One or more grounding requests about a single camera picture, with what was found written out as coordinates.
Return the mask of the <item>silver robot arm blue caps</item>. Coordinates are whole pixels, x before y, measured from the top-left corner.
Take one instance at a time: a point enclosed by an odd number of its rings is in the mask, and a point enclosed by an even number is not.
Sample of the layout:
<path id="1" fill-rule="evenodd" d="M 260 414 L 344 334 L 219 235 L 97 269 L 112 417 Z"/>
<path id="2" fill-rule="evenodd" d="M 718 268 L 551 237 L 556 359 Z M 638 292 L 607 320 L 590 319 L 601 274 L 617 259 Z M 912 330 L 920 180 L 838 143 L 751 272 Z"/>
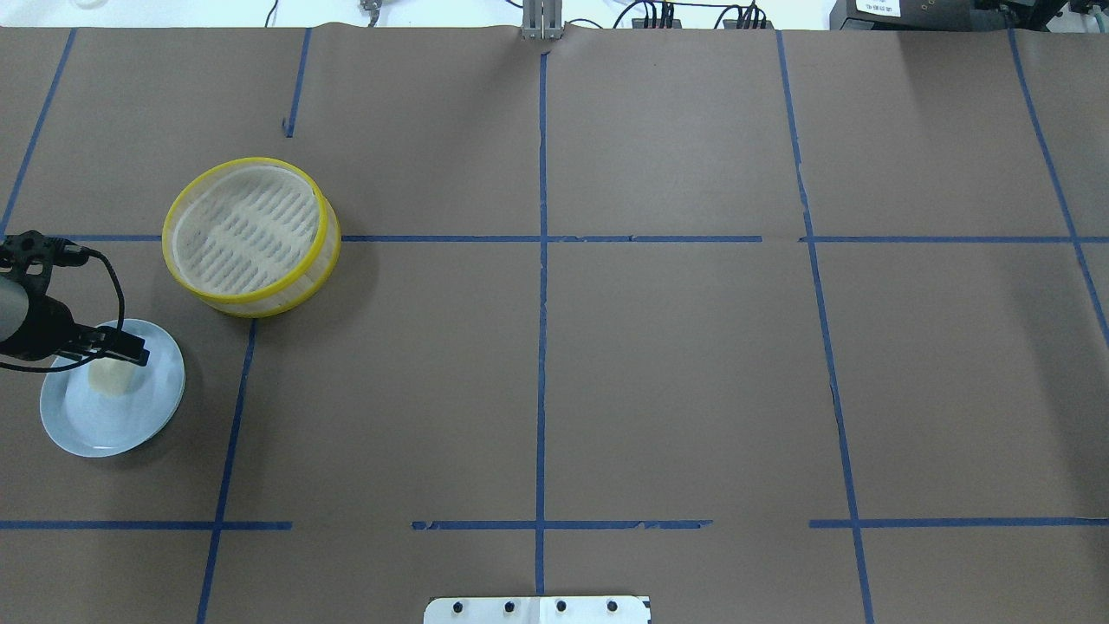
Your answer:
<path id="1" fill-rule="evenodd" d="M 150 352 L 143 337 L 131 335 L 122 317 L 114 323 L 83 325 L 68 305 L 3 278 L 1 352 L 16 364 L 4 370 L 51 374 L 75 370 L 96 360 L 145 367 Z"/>

